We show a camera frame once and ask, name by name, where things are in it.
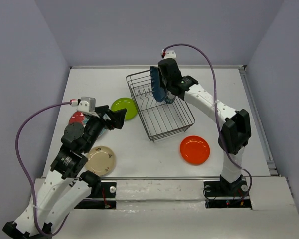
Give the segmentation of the dark blue shell plate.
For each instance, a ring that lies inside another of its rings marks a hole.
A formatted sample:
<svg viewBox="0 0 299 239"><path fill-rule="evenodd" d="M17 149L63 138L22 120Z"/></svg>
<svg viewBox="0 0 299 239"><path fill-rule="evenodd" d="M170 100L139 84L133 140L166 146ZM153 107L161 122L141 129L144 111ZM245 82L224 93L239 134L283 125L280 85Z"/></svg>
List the dark blue shell plate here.
<svg viewBox="0 0 299 239"><path fill-rule="evenodd" d="M167 89L165 88L162 75L158 67L150 66L151 90L154 99L157 102L162 102L167 96Z"/></svg>

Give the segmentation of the green rimmed white plate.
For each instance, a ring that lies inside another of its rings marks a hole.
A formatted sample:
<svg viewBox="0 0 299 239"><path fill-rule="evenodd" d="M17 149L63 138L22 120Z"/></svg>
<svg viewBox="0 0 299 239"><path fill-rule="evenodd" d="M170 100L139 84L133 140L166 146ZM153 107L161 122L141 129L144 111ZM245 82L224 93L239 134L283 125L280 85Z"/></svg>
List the green rimmed white plate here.
<svg viewBox="0 0 299 239"><path fill-rule="evenodd" d="M164 101L167 103L167 104L172 104L174 101L175 101L175 98L176 96L173 95L173 94L167 94L164 98Z"/></svg>

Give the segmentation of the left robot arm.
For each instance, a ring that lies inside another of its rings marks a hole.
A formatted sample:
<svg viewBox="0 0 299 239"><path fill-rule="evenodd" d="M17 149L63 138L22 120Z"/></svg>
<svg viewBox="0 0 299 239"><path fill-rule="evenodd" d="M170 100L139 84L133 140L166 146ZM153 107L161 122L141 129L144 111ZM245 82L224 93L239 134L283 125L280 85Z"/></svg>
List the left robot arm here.
<svg viewBox="0 0 299 239"><path fill-rule="evenodd" d="M87 196L99 194L101 178L83 168L85 156L102 130L121 129L126 109L110 110L108 105L81 110L86 124L68 124L61 138L61 147L38 191L30 180L32 200L3 231L13 239L50 239L60 232L70 212Z"/></svg>

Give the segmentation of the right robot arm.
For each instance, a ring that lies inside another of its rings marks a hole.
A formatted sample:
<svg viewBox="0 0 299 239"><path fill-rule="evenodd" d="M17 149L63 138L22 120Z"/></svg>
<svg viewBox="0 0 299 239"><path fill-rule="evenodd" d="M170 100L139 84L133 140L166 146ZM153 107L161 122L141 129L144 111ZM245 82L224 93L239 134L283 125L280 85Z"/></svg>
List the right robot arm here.
<svg viewBox="0 0 299 239"><path fill-rule="evenodd" d="M219 189L224 195L233 194L242 181L242 155L251 137L250 115L245 109L236 110L217 99L216 75L210 66L214 93L208 93L191 76L183 76L173 58L158 63L160 84L172 95L195 106L216 123L218 144L224 152Z"/></svg>

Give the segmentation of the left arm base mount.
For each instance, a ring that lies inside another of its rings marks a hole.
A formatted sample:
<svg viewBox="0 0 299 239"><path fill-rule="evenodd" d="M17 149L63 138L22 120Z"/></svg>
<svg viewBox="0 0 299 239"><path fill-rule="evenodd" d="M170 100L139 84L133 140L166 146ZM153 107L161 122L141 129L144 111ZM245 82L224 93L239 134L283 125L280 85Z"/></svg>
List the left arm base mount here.
<svg viewBox="0 0 299 239"><path fill-rule="evenodd" d="M93 188L91 194L83 199L74 209L116 209L116 191L116 181L104 180L99 188Z"/></svg>

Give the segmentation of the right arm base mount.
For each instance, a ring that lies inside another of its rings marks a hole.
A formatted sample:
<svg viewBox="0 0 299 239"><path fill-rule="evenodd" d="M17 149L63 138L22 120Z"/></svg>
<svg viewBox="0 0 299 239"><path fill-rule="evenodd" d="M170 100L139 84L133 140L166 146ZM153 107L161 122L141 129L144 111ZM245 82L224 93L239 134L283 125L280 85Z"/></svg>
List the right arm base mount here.
<svg viewBox="0 0 299 239"><path fill-rule="evenodd" d="M220 187L219 181L204 181L203 196L207 209L223 208L252 208L247 182L243 180L230 192L225 192Z"/></svg>

